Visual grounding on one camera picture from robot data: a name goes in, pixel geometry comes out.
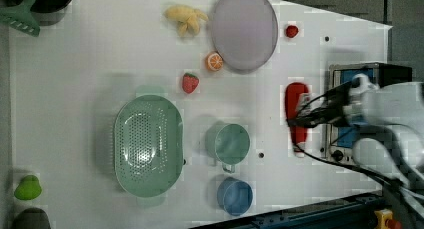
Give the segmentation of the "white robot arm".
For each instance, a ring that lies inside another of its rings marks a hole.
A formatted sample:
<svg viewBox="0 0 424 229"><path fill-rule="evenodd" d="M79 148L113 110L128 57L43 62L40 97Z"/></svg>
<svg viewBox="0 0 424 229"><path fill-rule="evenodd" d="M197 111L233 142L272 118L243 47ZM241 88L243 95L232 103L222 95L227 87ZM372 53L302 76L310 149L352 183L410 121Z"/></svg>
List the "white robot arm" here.
<svg viewBox="0 0 424 229"><path fill-rule="evenodd" d="M423 218L423 84L404 82L384 87L364 74L333 87L315 99L301 82L284 91L284 111L292 147L306 152L307 131L321 124L357 131L353 162L329 163L364 174L393 191L419 220Z"/></svg>

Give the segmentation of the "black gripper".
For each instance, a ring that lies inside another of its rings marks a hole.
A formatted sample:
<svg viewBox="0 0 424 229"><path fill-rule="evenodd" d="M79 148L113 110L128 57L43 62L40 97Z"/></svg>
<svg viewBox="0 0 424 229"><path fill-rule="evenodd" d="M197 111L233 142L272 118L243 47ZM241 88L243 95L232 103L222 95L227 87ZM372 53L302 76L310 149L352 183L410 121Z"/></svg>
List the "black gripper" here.
<svg viewBox="0 0 424 229"><path fill-rule="evenodd" d="M322 96L313 98L311 93L302 93L296 105L296 113L306 115L288 117L286 119L288 126L315 128L321 124L331 124L335 127L348 127L349 124L343 107L349 104L351 85L351 82L346 82L328 90L324 94L325 100L322 104L322 113L311 113L313 104L319 101Z"/></svg>

